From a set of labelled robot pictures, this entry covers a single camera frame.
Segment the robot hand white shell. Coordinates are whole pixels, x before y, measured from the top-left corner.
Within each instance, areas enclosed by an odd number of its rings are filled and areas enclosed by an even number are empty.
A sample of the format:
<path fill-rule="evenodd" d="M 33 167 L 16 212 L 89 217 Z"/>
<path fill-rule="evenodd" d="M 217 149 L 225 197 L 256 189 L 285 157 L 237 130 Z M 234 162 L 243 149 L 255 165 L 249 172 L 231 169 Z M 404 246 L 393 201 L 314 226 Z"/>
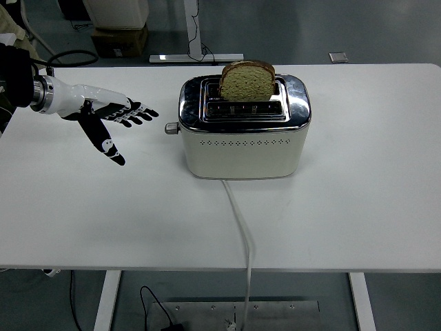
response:
<path fill-rule="evenodd" d="M 68 85 L 52 79 L 54 96 L 48 112 L 62 119 L 76 121 L 92 145 L 120 166 L 125 164 L 104 121 L 120 123 L 126 128 L 141 125 L 158 117 L 158 113 L 145 104 L 134 101 L 122 93 L 87 85 Z"/>

